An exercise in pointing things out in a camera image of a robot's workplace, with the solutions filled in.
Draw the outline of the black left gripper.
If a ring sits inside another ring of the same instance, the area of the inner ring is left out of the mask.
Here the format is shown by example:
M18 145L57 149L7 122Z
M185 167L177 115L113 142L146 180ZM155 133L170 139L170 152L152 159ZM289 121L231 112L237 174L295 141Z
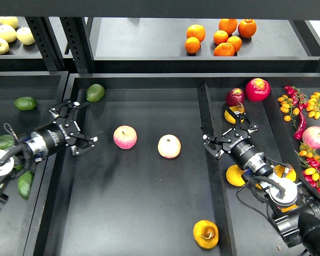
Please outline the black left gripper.
M73 156L93 150L103 131L84 135L80 133L81 129L76 122L78 111L88 105L88 101L79 103L66 99L50 107L49 113L54 121L36 128L25 142L32 154L49 157L68 146Z

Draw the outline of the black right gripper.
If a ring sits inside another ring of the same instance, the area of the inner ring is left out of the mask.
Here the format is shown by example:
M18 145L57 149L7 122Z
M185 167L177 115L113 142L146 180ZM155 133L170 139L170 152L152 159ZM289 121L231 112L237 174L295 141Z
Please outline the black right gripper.
M202 146L214 158L220 159L226 153L241 170L250 169L256 176L270 176L273 168L267 163L263 150L255 143L250 134L258 131L258 124L250 121L248 114L235 113L230 107L228 114L235 119L235 127L225 132L222 137L214 137L201 127Z

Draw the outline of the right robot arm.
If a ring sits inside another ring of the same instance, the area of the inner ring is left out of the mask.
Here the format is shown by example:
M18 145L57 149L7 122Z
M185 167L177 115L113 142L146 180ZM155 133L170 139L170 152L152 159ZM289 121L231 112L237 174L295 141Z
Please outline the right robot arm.
M304 182L290 180L291 168L268 158L251 137L258 125L246 113L227 112L235 118L234 127L221 136L213 134L209 107L200 108L203 147L214 158L228 155L241 171L257 201L266 204L266 219L289 247L303 245L310 255L320 255L320 194Z

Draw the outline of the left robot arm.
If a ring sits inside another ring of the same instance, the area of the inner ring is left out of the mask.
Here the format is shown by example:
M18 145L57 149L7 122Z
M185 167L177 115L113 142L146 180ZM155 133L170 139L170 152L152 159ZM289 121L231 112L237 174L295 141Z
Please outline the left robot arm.
M77 123L77 113L90 103L72 102L67 99L49 109L54 120L32 131L30 135L17 135L9 123L3 127L14 139L14 144L6 149L0 149L0 211L8 201L4 194L5 187L26 171L35 172L39 162L70 148L72 155L79 156L94 149L98 140L95 135L85 135Z

